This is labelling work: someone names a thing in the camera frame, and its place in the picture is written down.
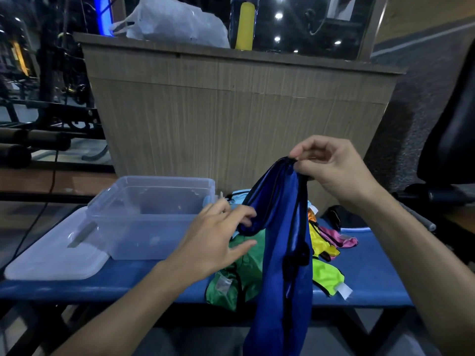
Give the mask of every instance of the blue neon light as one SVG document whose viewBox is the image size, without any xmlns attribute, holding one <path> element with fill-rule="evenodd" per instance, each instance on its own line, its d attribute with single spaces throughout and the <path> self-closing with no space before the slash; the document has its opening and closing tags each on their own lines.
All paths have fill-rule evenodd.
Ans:
<svg viewBox="0 0 475 356">
<path fill-rule="evenodd" d="M 109 5 L 109 0 L 94 0 L 95 10 L 97 15 Z M 112 25 L 112 12 L 111 8 L 105 11 L 100 17 L 97 18 L 97 25 L 99 26 L 99 33 L 103 36 L 112 36 L 109 30 Z"/>
</svg>

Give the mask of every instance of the green fabric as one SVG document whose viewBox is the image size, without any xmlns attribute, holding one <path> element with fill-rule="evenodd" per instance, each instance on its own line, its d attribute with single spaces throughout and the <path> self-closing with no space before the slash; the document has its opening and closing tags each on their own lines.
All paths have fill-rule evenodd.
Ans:
<svg viewBox="0 0 475 356">
<path fill-rule="evenodd" d="M 261 291 L 265 230 L 259 231 L 254 236 L 238 234 L 229 242 L 229 247 L 234 247 L 245 240 L 252 239 L 257 240 L 258 244 L 252 247 L 246 255 L 236 260 L 236 262 L 216 273 L 206 289 L 207 303 L 236 311 L 239 299 L 242 302 L 247 302 Z M 232 281 L 227 292 L 223 292 L 219 286 L 218 282 L 221 277 Z"/>
<path fill-rule="evenodd" d="M 312 259 L 313 277 L 312 280 L 327 294 L 333 296 L 336 293 L 335 287 L 345 281 L 345 277 L 335 266 L 324 263 L 316 258 Z"/>
</svg>

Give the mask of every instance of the forearm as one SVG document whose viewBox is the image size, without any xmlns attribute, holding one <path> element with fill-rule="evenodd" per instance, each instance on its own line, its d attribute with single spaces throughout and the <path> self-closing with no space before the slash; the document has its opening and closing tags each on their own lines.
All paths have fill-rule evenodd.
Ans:
<svg viewBox="0 0 475 356">
<path fill-rule="evenodd" d="M 439 349 L 475 348 L 475 275 L 383 189 L 361 205 Z"/>
<path fill-rule="evenodd" d="M 173 260 L 158 263 L 137 286 L 72 335 L 54 356 L 131 355 L 191 283 Z"/>
</svg>

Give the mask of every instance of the blue drawstring bag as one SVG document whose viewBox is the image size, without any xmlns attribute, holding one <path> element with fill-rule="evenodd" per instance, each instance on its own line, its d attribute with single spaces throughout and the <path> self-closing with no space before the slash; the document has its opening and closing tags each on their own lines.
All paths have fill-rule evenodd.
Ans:
<svg viewBox="0 0 475 356">
<path fill-rule="evenodd" d="M 307 177 L 295 160 L 278 160 L 254 185 L 243 204 L 257 216 L 241 235 L 265 229 L 262 289 L 244 356 L 298 356 L 312 313 L 311 240 L 307 216 Z"/>
</svg>

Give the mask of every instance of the clear plastic container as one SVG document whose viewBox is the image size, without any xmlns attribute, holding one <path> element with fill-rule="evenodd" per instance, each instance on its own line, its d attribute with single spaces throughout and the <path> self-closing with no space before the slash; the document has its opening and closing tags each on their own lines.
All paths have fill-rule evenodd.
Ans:
<svg viewBox="0 0 475 356">
<path fill-rule="evenodd" d="M 163 260 L 214 195 L 209 178 L 125 176 L 98 194 L 86 215 L 113 259 Z"/>
</svg>

